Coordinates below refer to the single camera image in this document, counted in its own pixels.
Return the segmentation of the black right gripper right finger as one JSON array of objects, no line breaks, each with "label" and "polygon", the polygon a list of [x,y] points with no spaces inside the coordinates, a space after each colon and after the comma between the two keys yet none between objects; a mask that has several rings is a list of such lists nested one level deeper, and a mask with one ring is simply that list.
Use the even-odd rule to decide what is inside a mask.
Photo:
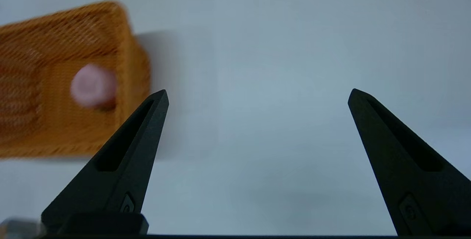
[{"label": "black right gripper right finger", "polygon": [[348,106],[397,234],[469,237],[470,180],[370,94]]}]

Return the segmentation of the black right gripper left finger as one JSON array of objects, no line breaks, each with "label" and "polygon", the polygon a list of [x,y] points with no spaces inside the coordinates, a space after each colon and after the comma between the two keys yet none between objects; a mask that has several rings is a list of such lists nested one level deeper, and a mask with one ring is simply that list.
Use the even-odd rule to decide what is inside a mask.
[{"label": "black right gripper left finger", "polygon": [[46,237],[140,236],[141,210],[169,107],[148,96],[42,212]]}]

